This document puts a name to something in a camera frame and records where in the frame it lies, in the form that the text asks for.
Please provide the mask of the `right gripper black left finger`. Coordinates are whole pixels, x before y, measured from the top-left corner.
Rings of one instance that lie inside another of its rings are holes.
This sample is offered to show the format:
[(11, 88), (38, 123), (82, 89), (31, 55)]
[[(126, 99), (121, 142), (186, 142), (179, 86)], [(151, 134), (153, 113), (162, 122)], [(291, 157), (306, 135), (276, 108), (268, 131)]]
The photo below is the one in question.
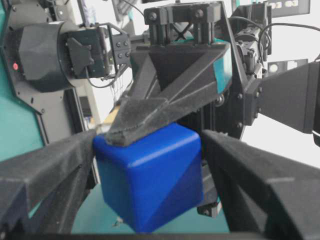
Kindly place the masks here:
[(92, 186), (95, 130), (0, 163), (0, 233), (69, 234)]

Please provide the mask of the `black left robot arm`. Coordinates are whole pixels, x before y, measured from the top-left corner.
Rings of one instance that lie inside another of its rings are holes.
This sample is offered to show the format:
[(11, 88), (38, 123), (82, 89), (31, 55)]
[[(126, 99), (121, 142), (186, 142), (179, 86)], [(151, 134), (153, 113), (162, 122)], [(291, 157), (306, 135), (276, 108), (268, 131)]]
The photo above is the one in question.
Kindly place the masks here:
[(221, 1), (173, 3), (144, 10), (146, 44), (134, 44), (110, 23), (77, 25), (50, 17), (51, 0), (7, 1), (1, 51), (17, 98), (42, 114), (88, 78), (115, 81), (132, 68), (133, 86), (107, 134), (128, 145), (171, 123), (200, 132), (211, 117), (195, 112), (240, 78), (261, 69), (271, 44), (267, 2), (239, 5), (230, 17)]

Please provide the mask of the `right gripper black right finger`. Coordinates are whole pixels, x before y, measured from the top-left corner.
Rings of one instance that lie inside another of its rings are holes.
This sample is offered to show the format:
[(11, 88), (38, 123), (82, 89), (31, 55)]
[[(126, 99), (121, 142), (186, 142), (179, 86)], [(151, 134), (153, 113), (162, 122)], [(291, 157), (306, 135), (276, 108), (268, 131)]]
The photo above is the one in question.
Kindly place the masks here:
[(229, 230), (279, 240), (320, 237), (320, 171), (211, 130), (202, 145)]

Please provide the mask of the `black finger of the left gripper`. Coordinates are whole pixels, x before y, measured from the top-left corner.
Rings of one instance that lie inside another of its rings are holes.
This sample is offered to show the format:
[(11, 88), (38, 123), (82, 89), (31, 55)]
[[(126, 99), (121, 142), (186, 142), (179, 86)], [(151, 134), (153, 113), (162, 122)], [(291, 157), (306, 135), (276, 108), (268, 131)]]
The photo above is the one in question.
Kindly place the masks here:
[(140, 46), (131, 56), (133, 83), (106, 133), (129, 146), (215, 101), (231, 84), (228, 43)]

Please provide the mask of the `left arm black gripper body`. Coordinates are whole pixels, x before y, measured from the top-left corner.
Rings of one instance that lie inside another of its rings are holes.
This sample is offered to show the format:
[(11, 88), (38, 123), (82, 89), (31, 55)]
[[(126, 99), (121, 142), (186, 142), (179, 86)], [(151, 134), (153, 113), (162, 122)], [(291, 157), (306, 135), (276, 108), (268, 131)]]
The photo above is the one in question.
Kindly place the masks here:
[(150, 46), (173, 44), (230, 44), (230, 86), (213, 102), (176, 120), (196, 131), (213, 130), (242, 136), (245, 120), (245, 91), (252, 77), (262, 71), (263, 6), (238, 6), (226, 15), (222, 1), (175, 3), (144, 10)]

